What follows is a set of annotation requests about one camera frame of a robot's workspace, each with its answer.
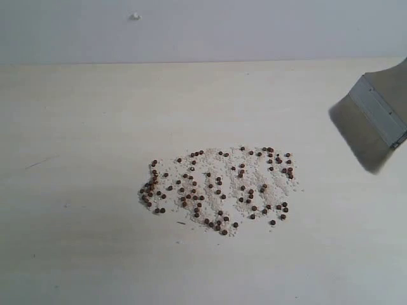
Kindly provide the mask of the white paint brush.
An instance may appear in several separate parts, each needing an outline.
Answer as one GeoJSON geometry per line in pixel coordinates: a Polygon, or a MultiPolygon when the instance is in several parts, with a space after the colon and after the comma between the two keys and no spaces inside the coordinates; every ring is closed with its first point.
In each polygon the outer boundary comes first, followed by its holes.
{"type": "Polygon", "coordinates": [[[406,60],[364,73],[329,117],[362,167],[378,173],[406,142],[406,60]]]}

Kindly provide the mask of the pile of rice and beans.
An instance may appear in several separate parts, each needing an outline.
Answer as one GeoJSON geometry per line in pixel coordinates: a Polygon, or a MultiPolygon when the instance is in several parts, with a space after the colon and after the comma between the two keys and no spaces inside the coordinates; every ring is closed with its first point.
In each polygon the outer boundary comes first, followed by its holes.
{"type": "Polygon", "coordinates": [[[274,229],[297,191],[294,154],[271,146],[207,148],[155,158],[137,192],[152,214],[183,212],[206,231],[234,236],[244,220],[274,229]]]}

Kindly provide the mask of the small white wall plug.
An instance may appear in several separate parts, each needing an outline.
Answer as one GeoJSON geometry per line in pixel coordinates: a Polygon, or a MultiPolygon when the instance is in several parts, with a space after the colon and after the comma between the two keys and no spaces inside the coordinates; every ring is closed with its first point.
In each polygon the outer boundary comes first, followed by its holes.
{"type": "Polygon", "coordinates": [[[133,13],[130,15],[129,19],[134,20],[134,21],[138,21],[140,20],[142,17],[138,14],[138,13],[133,13]]]}

